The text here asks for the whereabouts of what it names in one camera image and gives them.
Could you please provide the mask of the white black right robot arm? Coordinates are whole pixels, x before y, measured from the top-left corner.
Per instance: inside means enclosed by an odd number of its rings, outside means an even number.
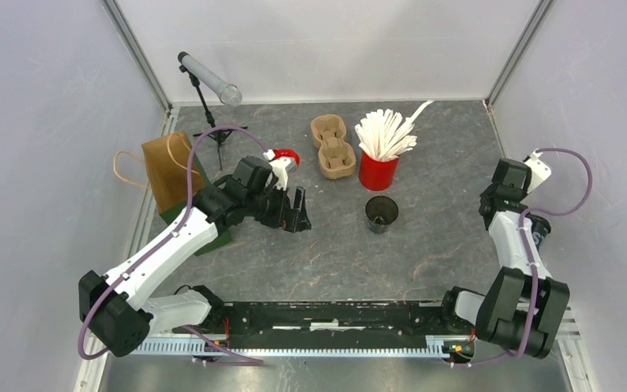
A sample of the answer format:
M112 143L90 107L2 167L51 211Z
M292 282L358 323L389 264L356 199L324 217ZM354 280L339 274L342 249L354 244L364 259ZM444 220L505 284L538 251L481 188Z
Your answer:
M480 195L479 215L496 247L500 270L487 294L454 287L438 320L450 333L471 325L477 338L533 358L546 357L568 306L570 290L551 276L539 248L550 223L527 210L524 199L551 175L537 154L502 158Z

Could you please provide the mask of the dark translucent cup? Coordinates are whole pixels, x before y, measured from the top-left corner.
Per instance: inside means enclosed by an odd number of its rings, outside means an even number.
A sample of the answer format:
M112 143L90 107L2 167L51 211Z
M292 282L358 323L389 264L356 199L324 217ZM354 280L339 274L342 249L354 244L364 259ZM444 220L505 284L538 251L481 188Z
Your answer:
M398 219L399 208L390 197L378 195L370 198L365 206L367 228L374 234L383 234Z
M539 251L544 244L546 237L551 233L551 224L543 217L535 214L528 214L527 218L531 222L531 236L536 250Z

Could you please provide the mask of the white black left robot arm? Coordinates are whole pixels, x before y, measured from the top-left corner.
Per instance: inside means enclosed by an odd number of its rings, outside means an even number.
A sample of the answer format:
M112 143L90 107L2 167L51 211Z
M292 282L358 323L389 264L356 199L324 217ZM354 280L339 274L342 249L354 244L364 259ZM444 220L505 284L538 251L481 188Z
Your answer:
M305 190L287 195L287 180L300 159L291 149L271 149L242 158L234 172L199 189L180 215L138 253L106 274L93 270L78 282L82 330L116 357L130 354L155 332L184 325L215 332L224 311L199 291L151 295L200 248L247 217L290 233L308 230Z

